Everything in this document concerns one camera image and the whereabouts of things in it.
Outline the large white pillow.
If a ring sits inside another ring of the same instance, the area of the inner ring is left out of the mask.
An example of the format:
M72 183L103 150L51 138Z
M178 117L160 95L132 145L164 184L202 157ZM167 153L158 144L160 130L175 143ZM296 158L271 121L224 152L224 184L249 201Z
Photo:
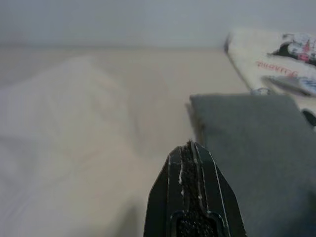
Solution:
M0 88L0 237L141 237L131 125L88 57Z

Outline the grey printed flat packet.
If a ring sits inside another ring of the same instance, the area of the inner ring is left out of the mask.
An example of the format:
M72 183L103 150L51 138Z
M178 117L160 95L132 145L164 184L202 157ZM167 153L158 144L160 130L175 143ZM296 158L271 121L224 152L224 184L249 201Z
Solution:
M295 91L304 96L316 97L316 79L298 76L262 76L262 81Z

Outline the cream cartoon print blanket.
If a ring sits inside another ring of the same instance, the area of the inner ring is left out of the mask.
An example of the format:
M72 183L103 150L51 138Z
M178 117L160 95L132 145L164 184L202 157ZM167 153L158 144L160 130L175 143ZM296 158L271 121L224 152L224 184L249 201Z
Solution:
M226 52L253 94L286 94L316 127L316 97L282 89L262 76L298 76L316 79L316 33L269 32L236 29L229 33Z

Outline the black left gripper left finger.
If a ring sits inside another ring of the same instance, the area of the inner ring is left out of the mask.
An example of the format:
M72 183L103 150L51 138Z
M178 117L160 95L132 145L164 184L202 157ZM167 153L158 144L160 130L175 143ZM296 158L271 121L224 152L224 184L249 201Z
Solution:
M195 143L189 141L167 156L148 197L143 237L198 237L190 195L184 187L194 148Z

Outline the grey square pillow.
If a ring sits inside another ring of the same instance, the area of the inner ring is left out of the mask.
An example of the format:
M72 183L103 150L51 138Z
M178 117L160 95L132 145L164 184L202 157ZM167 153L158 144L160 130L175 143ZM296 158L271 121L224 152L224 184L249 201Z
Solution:
M316 237L316 132L284 95L192 95L249 237Z

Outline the cream bed sheet mattress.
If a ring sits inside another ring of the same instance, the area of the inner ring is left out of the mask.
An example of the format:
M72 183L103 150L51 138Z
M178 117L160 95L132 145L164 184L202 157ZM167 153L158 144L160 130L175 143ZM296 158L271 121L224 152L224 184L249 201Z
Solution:
M0 48L0 88L78 57L90 58L93 66L126 91L131 139L142 161L143 234L148 194L167 155L194 138L187 112L189 96L246 88L222 50L22 47Z

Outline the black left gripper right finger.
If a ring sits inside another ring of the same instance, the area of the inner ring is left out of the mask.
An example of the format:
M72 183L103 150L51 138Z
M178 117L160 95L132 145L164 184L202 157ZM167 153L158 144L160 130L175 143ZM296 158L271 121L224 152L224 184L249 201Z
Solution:
M247 237L237 198L215 163L211 153L191 143L197 167L199 207L215 227L216 237Z

